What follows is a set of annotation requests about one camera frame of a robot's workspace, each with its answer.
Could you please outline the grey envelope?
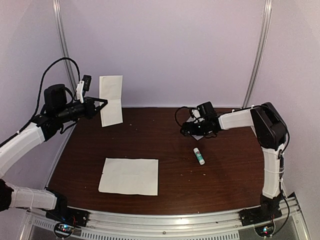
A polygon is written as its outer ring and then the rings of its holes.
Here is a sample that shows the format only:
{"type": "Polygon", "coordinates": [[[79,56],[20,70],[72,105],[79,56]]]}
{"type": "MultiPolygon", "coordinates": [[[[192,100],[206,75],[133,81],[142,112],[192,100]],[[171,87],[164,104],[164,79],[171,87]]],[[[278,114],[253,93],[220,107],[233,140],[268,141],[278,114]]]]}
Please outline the grey envelope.
{"type": "Polygon", "coordinates": [[[190,123],[191,123],[190,134],[197,141],[203,138],[207,134],[201,122],[190,119],[190,123]]]}

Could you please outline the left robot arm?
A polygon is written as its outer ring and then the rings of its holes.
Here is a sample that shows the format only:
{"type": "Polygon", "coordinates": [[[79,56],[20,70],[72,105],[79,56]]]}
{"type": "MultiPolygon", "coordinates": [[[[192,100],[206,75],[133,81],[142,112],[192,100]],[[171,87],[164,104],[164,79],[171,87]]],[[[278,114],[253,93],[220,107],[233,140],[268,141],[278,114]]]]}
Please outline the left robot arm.
{"type": "MultiPolygon", "coordinates": [[[[55,84],[44,90],[44,105],[40,113],[16,132],[8,141],[0,145],[0,175],[17,163],[26,153],[47,142],[57,132],[66,131],[65,123],[76,125],[82,117],[92,119],[107,104],[106,99],[85,97],[88,91],[86,83],[80,81],[76,88],[76,100],[67,102],[71,91],[64,84],[55,84]]],[[[9,208],[42,209],[52,211],[61,222],[72,218],[72,211],[67,207],[67,198],[55,191],[18,187],[0,181],[0,209],[9,208]]]]}

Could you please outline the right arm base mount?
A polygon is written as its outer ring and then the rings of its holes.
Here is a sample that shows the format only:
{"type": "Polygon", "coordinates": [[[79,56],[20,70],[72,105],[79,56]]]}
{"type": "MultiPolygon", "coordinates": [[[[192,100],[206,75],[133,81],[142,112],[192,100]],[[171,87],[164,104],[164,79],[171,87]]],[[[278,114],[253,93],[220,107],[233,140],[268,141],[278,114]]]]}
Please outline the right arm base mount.
{"type": "Polygon", "coordinates": [[[243,209],[238,214],[243,227],[253,225],[255,233],[263,238],[269,238],[274,234],[275,219],[282,216],[280,209],[276,209],[271,215],[264,215],[260,207],[243,209]]]}

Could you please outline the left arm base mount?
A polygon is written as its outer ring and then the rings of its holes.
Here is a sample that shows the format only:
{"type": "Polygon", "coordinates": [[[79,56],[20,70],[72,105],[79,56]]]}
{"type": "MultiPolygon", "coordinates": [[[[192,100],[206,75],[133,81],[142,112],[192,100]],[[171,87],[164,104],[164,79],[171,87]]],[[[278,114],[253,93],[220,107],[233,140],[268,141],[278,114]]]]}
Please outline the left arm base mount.
{"type": "Polygon", "coordinates": [[[76,230],[81,230],[86,227],[90,214],[86,210],[70,207],[67,208],[64,215],[61,215],[55,210],[44,211],[46,218],[57,222],[54,224],[53,233],[61,240],[69,238],[76,230]]]}

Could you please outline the white letter sheet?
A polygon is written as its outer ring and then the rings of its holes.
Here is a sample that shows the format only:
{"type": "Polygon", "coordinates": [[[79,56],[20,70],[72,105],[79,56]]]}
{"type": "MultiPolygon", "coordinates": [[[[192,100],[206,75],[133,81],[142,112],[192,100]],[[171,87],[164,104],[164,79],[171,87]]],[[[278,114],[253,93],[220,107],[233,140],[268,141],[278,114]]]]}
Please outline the white letter sheet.
{"type": "Polygon", "coordinates": [[[107,100],[107,105],[100,111],[102,127],[123,123],[122,86],[122,75],[99,77],[99,98],[107,100]]]}

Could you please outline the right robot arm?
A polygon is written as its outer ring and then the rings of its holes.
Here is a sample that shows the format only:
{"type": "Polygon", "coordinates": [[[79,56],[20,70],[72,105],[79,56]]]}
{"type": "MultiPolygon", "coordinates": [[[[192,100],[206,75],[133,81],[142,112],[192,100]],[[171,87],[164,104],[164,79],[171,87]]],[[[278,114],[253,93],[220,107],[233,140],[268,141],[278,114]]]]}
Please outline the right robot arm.
{"type": "Polygon", "coordinates": [[[215,138],[220,131],[252,129],[264,159],[264,183],[256,216],[261,221],[268,220],[283,198],[284,153],[290,141],[287,125],[275,107],[266,102],[218,114],[208,101],[188,111],[189,120],[178,124],[183,136],[215,138]]]}

